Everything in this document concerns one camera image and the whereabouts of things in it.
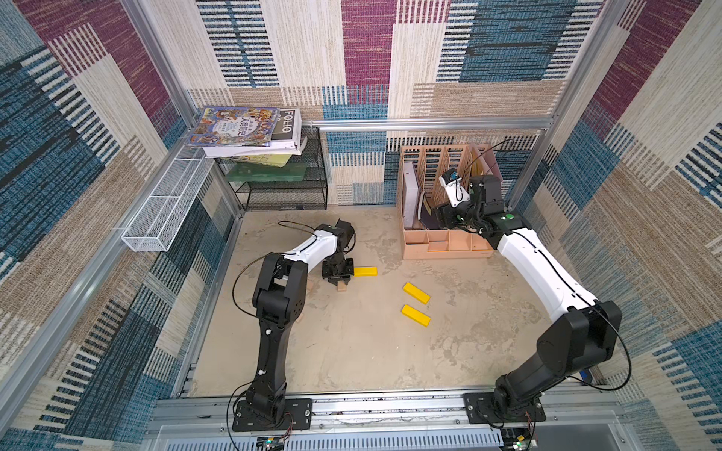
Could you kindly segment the yellow block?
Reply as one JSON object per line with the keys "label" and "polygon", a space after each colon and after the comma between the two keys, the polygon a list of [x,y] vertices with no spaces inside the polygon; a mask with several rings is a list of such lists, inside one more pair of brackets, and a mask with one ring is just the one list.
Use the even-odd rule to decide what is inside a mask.
{"label": "yellow block", "polygon": [[404,317],[408,319],[411,319],[412,321],[415,321],[423,327],[428,327],[431,323],[431,318],[429,316],[420,312],[419,310],[416,310],[412,306],[408,306],[408,304],[405,304],[403,306],[402,315],[404,315]]}
{"label": "yellow block", "polygon": [[430,302],[431,300],[431,297],[430,295],[428,295],[428,293],[413,285],[412,283],[406,283],[403,286],[402,290],[417,301],[419,301],[421,304],[428,304],[428,302]]}
{"label": "yellow block", "polygon": [[372,276],[378,276],[378,268],[377,267],[355,267],[355,272],[353,273],[355,277],[372,277]]}

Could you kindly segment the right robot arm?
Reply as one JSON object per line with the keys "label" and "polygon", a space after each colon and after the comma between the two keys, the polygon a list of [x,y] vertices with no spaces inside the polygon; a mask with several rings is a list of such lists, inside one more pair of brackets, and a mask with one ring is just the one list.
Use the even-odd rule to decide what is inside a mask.
{"label": "right robot arm", "polygon": [[622,341],[622,312],[615,303],[600,302],[584,289],[551,255],[531,223],[506,208],[499,178],[475,176],[463,187],[461,175],[449,169],[439,182],[447,195],[447,202],[434,210],[441,225],[487,240],[522,274],[551,321],[532,357],[500,376],[493,392],[464,397],[468,420],[493,428],[543,421],[545,391],[613,356]]}

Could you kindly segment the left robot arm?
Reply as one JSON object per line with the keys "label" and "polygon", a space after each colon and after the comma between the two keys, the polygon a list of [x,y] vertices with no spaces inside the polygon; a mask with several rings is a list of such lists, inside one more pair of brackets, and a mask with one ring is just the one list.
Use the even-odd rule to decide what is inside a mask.
{"label": "left robot arm", "polygon": [[308,273],[320,266],[322,278],[335,287],[347,286],[355,273],[353,259],[347,256],[355,245],[351,223],[321,224],[308,234],[295,248],[264,256],[252,296],[261,340],[257,374],[242,409],[273,426],[286,414],[286,357],[293,323],[306,304]]}

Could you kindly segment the white binder in organizer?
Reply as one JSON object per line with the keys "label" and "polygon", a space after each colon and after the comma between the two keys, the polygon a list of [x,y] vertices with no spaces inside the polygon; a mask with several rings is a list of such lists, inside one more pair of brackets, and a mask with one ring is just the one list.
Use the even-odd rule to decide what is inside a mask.
{"label": "white binder in organizer", "polygon": [[417,201],[419,201],[419,185],[414,164],[405,162],[402,167],[402,221],[405,229],[411,229],[417,218]]}

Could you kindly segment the pink desk organizer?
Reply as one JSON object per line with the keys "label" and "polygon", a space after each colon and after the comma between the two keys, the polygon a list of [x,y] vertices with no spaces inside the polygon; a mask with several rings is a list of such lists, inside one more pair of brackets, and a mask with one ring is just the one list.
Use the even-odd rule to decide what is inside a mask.
{"label": "pink desk organizer", "polygon": [[404,259],[492,257],[492,245],[464,219],[471,208],[470,179],[499,175],[491,146],[403,146],[397,175]]}

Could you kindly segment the green folder on shelf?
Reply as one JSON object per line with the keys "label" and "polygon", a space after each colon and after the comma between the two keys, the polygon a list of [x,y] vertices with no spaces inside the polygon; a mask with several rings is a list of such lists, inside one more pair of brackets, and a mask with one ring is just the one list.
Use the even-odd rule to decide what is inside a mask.
{"label": "green folder on shelf", "polygon": [[304,180],[306,167],[288,163],[283,167],[237,163],[226,175],[229,182],[300,182]]}

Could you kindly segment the black and white Folio book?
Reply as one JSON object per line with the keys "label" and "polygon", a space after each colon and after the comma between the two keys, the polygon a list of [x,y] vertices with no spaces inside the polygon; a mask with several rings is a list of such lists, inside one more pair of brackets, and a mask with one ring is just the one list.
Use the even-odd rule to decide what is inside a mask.
{"label": "black and white Folio book", "polygon": [[302,121],[298,109],[280,108],[280,117],[266,146],[199,147],[209,158],[229,158],[241,155],[299,155],[306,139],[301,136]]}

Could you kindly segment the colourful picture book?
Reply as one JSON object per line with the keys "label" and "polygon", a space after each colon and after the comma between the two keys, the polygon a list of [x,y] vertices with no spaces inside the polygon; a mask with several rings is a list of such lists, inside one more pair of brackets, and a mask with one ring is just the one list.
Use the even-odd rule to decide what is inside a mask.
{"label": "colourful picture book", "polygon": [[207,106],[186,143],[197,147],[266,146],[279,117],[276,107]]}

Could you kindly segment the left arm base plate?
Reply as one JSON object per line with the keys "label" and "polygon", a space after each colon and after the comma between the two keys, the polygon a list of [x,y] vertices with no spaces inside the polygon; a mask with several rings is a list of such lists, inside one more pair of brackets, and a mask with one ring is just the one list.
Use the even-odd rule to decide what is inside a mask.
{"label": "left arm base plate", "polygon": [[233,432],[309,430],[313,413],[311,398],[282,398],[279,403],[268,404],[241,400],[233,413]]}

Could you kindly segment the white mesh wall basket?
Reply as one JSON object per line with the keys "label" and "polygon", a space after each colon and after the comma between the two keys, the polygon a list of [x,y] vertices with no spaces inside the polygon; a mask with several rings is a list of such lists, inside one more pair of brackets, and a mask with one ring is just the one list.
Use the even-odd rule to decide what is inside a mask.
{"label": "white mesh wall basket", "polygon": [[183,146],[121,237],[134,252],[167,252],[212,168],[202,148]]}

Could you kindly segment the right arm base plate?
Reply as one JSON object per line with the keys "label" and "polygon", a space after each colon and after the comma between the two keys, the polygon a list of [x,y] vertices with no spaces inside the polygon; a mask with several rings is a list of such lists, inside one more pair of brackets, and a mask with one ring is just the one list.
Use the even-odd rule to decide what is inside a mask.
{"label": "right arm base plate", "polygon": [[540,423],[547,419],[539,398],[516,400],[505,391],[463,394],[470,424],[486,424],[502,428],[507,423]]}

